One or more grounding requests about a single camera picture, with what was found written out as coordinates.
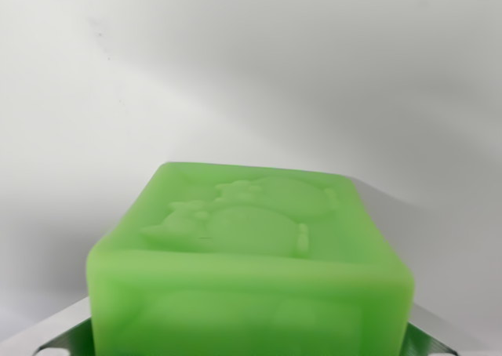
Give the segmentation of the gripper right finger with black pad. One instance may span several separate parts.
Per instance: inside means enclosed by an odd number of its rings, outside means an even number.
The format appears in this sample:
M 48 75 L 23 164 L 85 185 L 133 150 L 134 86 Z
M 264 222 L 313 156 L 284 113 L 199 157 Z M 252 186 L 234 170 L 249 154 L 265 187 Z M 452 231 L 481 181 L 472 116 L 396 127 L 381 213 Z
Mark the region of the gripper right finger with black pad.
M 458 355 L 466 345 L 467 337 L 460 330 L 415 303 L 400 355 Z

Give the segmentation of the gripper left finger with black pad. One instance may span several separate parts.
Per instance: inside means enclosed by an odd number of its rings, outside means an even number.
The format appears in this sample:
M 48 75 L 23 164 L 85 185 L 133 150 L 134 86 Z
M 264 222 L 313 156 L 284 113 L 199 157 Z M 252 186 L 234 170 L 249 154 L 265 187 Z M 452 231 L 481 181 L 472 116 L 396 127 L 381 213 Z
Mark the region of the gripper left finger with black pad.
M 47 340 L 35 355 L 92 355 L 93 331 L 89 298 L 85 297 L 48 319 L 44 329 L 52 326 Z

